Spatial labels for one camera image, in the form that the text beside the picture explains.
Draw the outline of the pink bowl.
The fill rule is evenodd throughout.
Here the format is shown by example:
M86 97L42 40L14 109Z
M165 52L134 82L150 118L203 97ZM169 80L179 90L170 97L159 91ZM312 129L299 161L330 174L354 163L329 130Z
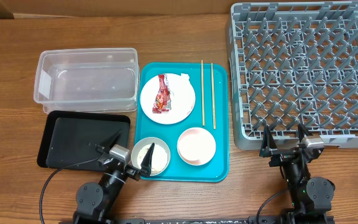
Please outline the pink bowl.
M216 153L216 141L204 128L189 128L181 133L177 151L183 161L192 166L207 164Z

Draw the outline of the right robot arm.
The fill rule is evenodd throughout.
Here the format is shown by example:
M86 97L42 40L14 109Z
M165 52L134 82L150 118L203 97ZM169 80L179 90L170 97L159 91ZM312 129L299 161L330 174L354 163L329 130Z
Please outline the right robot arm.
M298 125L299 143L290 149L279 149L268 126L260 148L260 157L269 157L270 167L279 167L287 187L269 197L258 209L257 223L334 223L334 218L326 215L332 209L331 201L335 184L323 177L312 177L307 164L317 159L324 151L324 142L313 135L303 124ZM276 217L262 217L262 209L270 201L288 192L292 208L286 208Z

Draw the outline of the rice grains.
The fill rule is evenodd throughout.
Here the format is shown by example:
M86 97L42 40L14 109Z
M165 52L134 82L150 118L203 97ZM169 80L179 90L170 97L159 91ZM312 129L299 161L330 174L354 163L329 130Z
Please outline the rice grains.
M137 155L138 167L140 167L140 163L143 159L143 155L139 154L139 152ZM167 165L167 163L168 163L168 154L167 154L166 150L162 146L155 144L154 152L152 154L152 173L151 173L151 175L157 175L158 173L163 171L165 166Z

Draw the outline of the white round plate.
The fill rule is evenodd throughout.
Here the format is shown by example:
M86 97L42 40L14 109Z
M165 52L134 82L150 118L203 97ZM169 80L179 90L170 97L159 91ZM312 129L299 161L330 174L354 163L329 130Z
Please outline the white round plate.
M152 112L158 89L159 82L158 75L156 75L146 82L140 93L140 105L148 118L159 124L175 124L190 115L196 103L196 95L191 83L178 90L170 90L172 109L167 113L155 114Z

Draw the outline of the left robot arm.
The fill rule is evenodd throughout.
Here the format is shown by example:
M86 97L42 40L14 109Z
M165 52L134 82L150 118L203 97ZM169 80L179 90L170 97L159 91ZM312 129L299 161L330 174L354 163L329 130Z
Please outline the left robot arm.
M151 175L155 144L151 144L141 166L136 168L130 164L130 151L117 143L120 137L121 132L117 131L96 145L96 151L101 155L97 161L105 171L98 183L87 182L78 189L73 223L113 223L108 214L126 180L138 181L142 176Z

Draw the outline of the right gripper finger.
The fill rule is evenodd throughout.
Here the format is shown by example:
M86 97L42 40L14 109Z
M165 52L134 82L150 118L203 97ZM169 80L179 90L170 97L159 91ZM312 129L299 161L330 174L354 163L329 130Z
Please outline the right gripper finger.
M309 132L309 130L306 128L304 124L298 124L298 139L300 143L309 143L310 139L309 137L312 136L312 134Z
M260 148L260 156L272 156L278 151L277 145L273 139L272 133L268 126L264 127L263 140Z

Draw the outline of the white tissue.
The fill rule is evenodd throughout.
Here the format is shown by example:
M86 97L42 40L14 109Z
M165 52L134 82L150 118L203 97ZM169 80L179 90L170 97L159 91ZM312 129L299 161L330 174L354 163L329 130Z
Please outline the white tissue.
M187 74L177 75L174 73L166 73L165 76L171 91L178 90L181 87L188 86L190 84L189 76Z

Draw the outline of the grey bowl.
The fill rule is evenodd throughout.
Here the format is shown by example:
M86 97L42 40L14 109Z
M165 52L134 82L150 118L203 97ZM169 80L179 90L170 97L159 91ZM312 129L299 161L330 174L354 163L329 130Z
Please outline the grey bowl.
M152 143L155 146L152 153L151 176L155 176L161 174L170 162L170 150L163 140L155 137L141 139L132 149L131 162L133 166L140 169L141 162Z

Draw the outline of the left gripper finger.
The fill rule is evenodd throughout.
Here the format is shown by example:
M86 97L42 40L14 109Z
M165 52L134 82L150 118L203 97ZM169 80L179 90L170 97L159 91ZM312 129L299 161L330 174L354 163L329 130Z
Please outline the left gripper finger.
M148 148L143 147L139 154L143 155L140 163L140 173L143 176L150 177L152 173L152 154L154 152L155 143L153 142Z
M109 153L110 149L120 140L121 130L116 131L113 135L96 145L98 153Z

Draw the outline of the red snack wrapper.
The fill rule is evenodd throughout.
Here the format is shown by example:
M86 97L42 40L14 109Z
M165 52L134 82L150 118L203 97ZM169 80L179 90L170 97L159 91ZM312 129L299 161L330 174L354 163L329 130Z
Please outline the red snack wrapper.
M155 114L167 113L172 109L171 91L168 85L166 74L158 75L159 89L155 97L152 112Z

